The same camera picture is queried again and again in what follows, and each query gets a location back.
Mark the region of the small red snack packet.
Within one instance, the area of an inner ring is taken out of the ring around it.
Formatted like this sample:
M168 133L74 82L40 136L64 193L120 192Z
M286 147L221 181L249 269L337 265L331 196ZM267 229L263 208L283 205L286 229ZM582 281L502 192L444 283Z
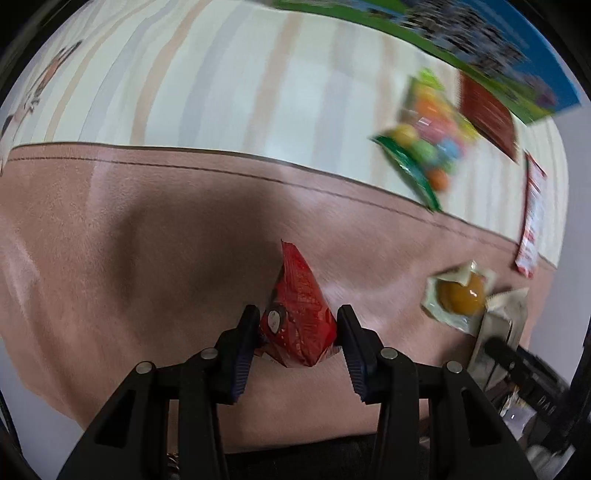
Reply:
M337 321L314 272L293 243L281 243L283 264L260 318L259 352L287 368L314 367L335 354Z

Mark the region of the white wafer packet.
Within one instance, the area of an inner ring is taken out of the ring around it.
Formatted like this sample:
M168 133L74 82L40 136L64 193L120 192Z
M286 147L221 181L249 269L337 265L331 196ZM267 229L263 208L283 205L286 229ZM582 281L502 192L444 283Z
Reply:
M497 385L506 375L485 352L485 344L497 338L504 346L517 349L528 319L528 293L529 289L523 288L497 293L486 300L485 315L468 365L468 373L483 391Z

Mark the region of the dark red packet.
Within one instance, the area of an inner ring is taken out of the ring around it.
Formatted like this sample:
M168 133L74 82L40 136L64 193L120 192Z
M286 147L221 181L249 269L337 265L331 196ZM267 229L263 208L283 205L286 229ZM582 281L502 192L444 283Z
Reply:
M517 135L509 109L466 73L460 79L460 112L481 135L517 162Z

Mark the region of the pink striped cat blanket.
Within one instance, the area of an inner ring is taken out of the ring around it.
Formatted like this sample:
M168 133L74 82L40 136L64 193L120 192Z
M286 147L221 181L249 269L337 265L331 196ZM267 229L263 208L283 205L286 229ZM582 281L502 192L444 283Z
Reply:
M372 140L424 67L458 91L447 64L337 19L245 1L75 13L1 106L1 337L24 385L89 424L138 362L182 362L266 304L286 242L332 309L420 363L473 349L422 309L441 270L490 268L536 320L567 213L560 133L517 128L548 176L528 279L524 160L480 140L433 214Z

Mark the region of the red white long packet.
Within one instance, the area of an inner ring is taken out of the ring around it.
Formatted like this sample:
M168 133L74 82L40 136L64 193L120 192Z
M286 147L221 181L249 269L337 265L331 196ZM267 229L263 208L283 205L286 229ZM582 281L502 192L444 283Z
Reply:
M527 179L524 221L514 264L522 276L532 279L539 260L545 216L547 174L528 151L525 151L525 160Z

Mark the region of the cardboard milk box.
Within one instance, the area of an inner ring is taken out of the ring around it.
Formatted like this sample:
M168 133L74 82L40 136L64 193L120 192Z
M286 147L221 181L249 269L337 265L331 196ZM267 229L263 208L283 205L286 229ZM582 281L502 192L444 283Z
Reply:
M525 123L580 104L548 40L507 1L273 1L382 31L463 71Z

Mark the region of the colourful gumball candy bag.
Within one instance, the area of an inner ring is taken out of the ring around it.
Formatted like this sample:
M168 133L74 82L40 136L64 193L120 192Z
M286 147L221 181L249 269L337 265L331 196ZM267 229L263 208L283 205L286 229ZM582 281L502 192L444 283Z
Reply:
M436 74L427 68L409 78L398 123L372 137L387 160L432 212L443 210L459 163L479 138Z

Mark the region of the packaged braised egg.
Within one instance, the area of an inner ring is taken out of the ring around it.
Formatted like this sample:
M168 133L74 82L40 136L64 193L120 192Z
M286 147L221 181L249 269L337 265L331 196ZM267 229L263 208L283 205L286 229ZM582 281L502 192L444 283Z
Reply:
M497 274L471 260L427 279L421 306L440 323L476 337Z

